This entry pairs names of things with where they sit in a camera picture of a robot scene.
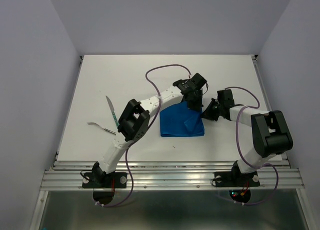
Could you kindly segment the blue cloth napkin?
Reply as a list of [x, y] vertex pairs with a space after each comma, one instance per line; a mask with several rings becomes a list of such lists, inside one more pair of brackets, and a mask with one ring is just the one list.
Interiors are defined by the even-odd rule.
[[186, 102], [171, 105], [159, 114], [161, 137], [200, 137], [205, 135], [202, 110], [189, 109]]

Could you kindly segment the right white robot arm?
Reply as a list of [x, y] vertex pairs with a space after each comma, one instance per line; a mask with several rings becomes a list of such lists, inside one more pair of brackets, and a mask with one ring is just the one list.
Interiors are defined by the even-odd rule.
[[[293, 148], [293, 139], [282, 111], [261, 111], [260, 105], [236, 104], [233, 88], [218, 91], [217, 99], [212, 99], [202, 113], [202, 118], [218, 121], [220, 117], [235, 122], [235, 141], [240, 159], [229, 172], [215, 173], [216, 184], [230, 182], [241, 185], [256, 176], [256, 171], [269, 166], [268, 161]], [[251, 128], [253, 147], [247, 154], [240, 148], [240, 125]]]

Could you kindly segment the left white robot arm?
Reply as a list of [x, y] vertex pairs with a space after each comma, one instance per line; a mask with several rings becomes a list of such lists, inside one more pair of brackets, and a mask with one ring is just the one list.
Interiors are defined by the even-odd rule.
[[118, 122], [117, 133], [103, 158], [93, 167], [94, 181], [101, 187], [108, 186], [111, 174], [124, 153], [147, 133], [150, 119], [155, 119], [159, 112], [167, 107], [186, 102], [189, 109], [202, 109], [203, 86], [207, 80], [199, 73], [190, 79], [177, 80], [163, 92], [157, 92], [145, 100], [130, 100], [123, 110]]

